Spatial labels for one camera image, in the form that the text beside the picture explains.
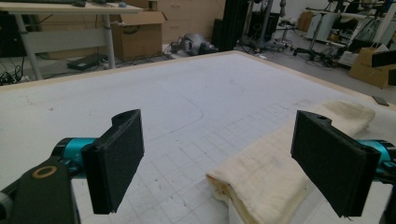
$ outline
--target beige towel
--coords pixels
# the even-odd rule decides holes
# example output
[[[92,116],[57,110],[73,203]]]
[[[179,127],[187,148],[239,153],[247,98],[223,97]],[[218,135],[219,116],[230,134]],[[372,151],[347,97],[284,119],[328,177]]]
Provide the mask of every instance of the beige towel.
[[[362,105],[329,101],[310,112],[332,120],[332,126],[353,136],[375,112]],[[248,223],[288,223],[307,194],[308,177],[291,158],[294,120],[264,136],[206,174],[217,199],[233,201]]]

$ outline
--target desk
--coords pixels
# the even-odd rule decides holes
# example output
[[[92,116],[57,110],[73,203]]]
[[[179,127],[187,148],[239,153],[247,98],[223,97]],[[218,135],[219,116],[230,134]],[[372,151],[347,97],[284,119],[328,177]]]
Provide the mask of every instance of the desk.
[[[42,79],[38,64],[35,58],[35,53],[48,52],[64,49],[81,49],[96,46],[103,46],[106,44],[107,57],[110,68],[115,68],[115,58],[113,50],[113,40],[111,36],[109,14],[122,13],[137,13],[142,11],[138,7],[118,7],[117,4],[112,4],[114,7],[98,7],[89,3],[85,7],[73,7],[62,4],[29,4],[29,3],[8,3],[1,2],[0,10],[8,11],[9,14],[15,15],[18,28],[20,30],[21,39],[26,50],[26,54],[33,67],[35,79]],[[96,14],[103,15],[105,36],[102,38],[99,32],[102,30],[92,30],[90,33],[86,31],[76,31],[72,35],[67,32],[32,32],[28,33],[23,23],[21,15],[32,14]]]
[[[317,13],[318,14],[316,14],[312,18],[312,21],[309,25],[309,29],[305,36],[307,38],[313,38],[316,29],[319,28],[317,40],[323,41],[323,42],[329,42],[329,40],[328,40],[329,33],[332,29],[333,23],[337,20],[337,18],[339,16],[341,16],[343,19],[355,19],[358,21],[358,25],[354,29],[352,36],[348,39],[348,41],[346,43],[344,43],[347,45],[349,45],[351,43],[351,41],[357,36],[357,34],[362,32],[361,29],[363,29],[363,28],[367,29],[367,27],[365,27],[365,25],[370,20],[373,19],[373,16],[367,17],[367,16],[352,14],[352,13],[334,13],[334,12],[327,12],[327,11],[320,11]],[[318,22],[320,20],[321,13],[325,13],[325,15],[323,16],[323,21],[322,21],[320,27],[318,27]],[[380,19],[379,24],[382,28],[378,29],[378,32],[371,33],[370,35],[372,35],[373,37],[367,41],[379,42],[384,45],[388,44],[388,42],[390,41],[391,37],[393,36],[393,34],[396,30],[396,22],[392,21],[388,17],[389,17],[389,15],[387,15],[387,19],[386,18]]]
[[[330,99],[375,110],[359,138],[396,144],[396,113],[371,97],[234,51],[4,86],[0,93],[0,189],[45,160],[59,140],[100,136],[112,116],[141,108],[146,153],[119,212],[94,216],[87,182],[74,180],[82,223],[228,223],[205,172],[295,118],[297,109]],[[384,186],[373,192],[389,193]],[[374,223],[367,220],[380,216],[386,199],[369,196],[354,223]],[[306,211],[306,223],[346,221],[324,199],[308,211],[327,219],[315,221]]]

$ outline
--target machine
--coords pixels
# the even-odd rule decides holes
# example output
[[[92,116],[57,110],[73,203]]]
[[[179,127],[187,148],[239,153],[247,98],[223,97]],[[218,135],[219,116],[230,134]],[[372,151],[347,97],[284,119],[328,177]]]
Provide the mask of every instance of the machine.
[[[256,3],[256,4],[262,3],[263,4],[262,0],[255,0],[254,3]],[[269,32],[268,26],[270,25],[271,8],[272,8],[273,3],[274,3],[274,0],[267,1],[265,11],[264,11],[264,17],[263,17],[263,21],[262,21],[260,36],[257,39],[251,39],[246,36],[242,36],[242,38],[240,39],[241,45],[253,47],[257,51],[260,51],[261,49],[274,49],[274,50],[278,50],[278,51],[284,50],[284,48],[285,48],[284,45],[270,43],[265,40],[265,35],[267,32]],[[283,18],[286,15],[286,11],[285,11],[286,0],[281,0],[279,5],[280,5],[279,17]],[[250,5],[248,14],[251,14],[251,13],[252,13],[252,5]]]
[[[396,148],[384,140],[356,141],[321,115],[298,111],[291,156],[339,217],[359,217],[371,183],[393,185],[381,224],[396,223]]]
[[[187,34],[180,37],[177,42],[171,43],[172,53],[183,50],[191,56],[216,53],[219,51],[200,34]]]
[[[80,223],[72,178],[86,178],[95,214],[117,212],[143,158],[140,110],[112,118],[99,138],[65,138],[0,191],[0,223]]]

